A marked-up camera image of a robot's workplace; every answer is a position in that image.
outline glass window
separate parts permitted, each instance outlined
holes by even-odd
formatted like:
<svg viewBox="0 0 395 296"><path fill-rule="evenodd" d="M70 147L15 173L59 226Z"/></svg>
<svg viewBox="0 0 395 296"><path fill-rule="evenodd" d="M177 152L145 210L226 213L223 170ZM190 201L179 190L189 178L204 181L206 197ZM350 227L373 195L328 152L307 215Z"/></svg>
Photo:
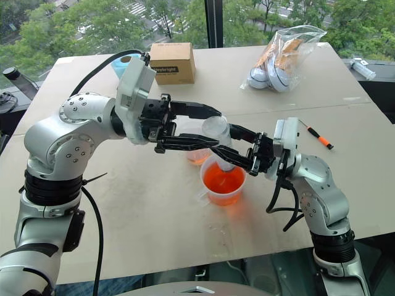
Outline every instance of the glass window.
<svg viewBox="0 0 395 296"><path fill-rule="evenodd" d="M313 25L342 58L395 59L393 0L223 0L224 46L267 44L275 31Z"/></svg>
<svg viewBox="0 0 395 296"><path fill-rule="evenodd" d="M36 81L60 57L208 46L202 0L2 0L0 11L0 69L16 66ZM0 88L9 85L0 75Z"/></svg>

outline plastic bag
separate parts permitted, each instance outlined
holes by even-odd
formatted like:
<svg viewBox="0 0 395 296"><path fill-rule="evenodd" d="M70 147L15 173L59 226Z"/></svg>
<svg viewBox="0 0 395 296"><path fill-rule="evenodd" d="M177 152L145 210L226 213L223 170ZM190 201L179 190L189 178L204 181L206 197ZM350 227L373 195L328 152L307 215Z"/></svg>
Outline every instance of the plastic bag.
<svg viewBox="0 0 395 296"><path fill-rule="evenodd" d="M269 87L279 93L292 90L300 81L298 67L325 34L308 25L278 30L240 88Z"/></svg>

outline cardboard box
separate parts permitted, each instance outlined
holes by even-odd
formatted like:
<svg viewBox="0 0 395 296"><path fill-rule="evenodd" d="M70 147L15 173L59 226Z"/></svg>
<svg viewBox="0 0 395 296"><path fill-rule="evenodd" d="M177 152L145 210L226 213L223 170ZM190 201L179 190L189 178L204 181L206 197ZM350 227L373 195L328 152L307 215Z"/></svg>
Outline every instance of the cardboard box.
<svg viewBox="0 0 395 296"><path fill-rule="evenodd" d="M149 55L157 84L194 83L195 61L191 43L154 43Z"/></svg>

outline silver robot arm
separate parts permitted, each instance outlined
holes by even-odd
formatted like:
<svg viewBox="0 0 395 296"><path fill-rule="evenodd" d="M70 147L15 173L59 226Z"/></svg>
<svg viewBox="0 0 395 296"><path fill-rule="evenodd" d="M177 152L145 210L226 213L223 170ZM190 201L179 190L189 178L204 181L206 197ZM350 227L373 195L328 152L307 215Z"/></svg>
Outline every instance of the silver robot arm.
<svg viewBox="0 0 395 296"><path fill-rule="evenodd" d="M299 196L314 244L313 257L328 295L369 296L360 257L354 248L354 232L347 218L347 198L336 187L330 167L322 159L296 152L297 126L297 118L277 121L273 150L278 157L278 178L281 174L285 176ZM287 162L280 158L284 151Z"/></svg>
<svg viewBox="0 0 395 296"><path fill-rule="evenodd" d="M1 295L52 293L60 257L78 246L83 229L85 213L78 206L88 160L107 139L147 142L138 118L154 77L142 60L132 59L116 99L77 94L27 131L30 157L20 192L16 248L0 258Z"/></svg>
<svg viewBox="0 0 395 296"><path fill-rule="evenodd" d="M157 153L211 148L250 175L264 172L270 179L274 174L287 179L301 197L315 247L314 258L329 295L337 295L330 291L339 287L342 291L352 289L353 293L359 287L358 294L351 295L369 296L353 245L354 233L346 217L347 200L335 186L324 161L296 152L297 118L279 120L273 140L265 133L230 125L233 139L253 144L245 157L204 136L176 137L172 120L177 115L206 119L221 113L202 104L171 101L168 94L163 94L161 100L147 99L155 76L147 65L147 60L131 60L116 99L89 92L77 94L64 102L59 113L38 122L26 133L30 157L20 191L16 248L0 257L0 294L50 295L62 253L78 246L83 230L85 213L78 206L88 160L102 141L127 137L134 144L156 143ZM339 278L357 279L358 284L349 287L349 281L342 284Z"/></svg>

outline table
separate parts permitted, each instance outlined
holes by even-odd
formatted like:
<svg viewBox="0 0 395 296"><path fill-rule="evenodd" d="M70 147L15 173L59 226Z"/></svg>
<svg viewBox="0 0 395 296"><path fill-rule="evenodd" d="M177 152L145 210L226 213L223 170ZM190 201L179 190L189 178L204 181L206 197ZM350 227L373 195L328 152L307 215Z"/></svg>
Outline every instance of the table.
<svg viewBox="0 0 395 296"><path fill-rule="evenodd" d="M389 161L395 150L394 126L327 43L320 44L306 59L306 78L294 92L239 89L262 49L195 50L196 83L154 83L150 97L170 93L176 100L209 104L224 111L230 123L264 130L269 136L273 136L277 119L302 118L335 145L329 151L301 127L298 149L323 158L331 166L335 183L349 199L349 219L356 237L394 231L391 217L395 199L390 198L393 168ZM86 73L107 57L59 59L0 157L1 253L14 247L17 190L23 183L28 158L24 133L35 121L55 112ZM115 73L107 67L84 89L113 96L117 83ZM244 151L247 147L236 141L234 145ZM106 141L97 148L84 174L92 178L108 172L87 186L103 219L103 279L312 246L305 222L283 233L290 214L265 213L274 183L263 176L247 178L244 198L237 204L218 207L199 198L199 168L191 166L183 152L166 151L161 155L153 148L153 144L134 146L126 139ZM292 202L289 192L280 194L279 206ZM59 283L94 278L97 225L84 197L80 208L86 211L83 236L79 248L62 257Z"/></svg>

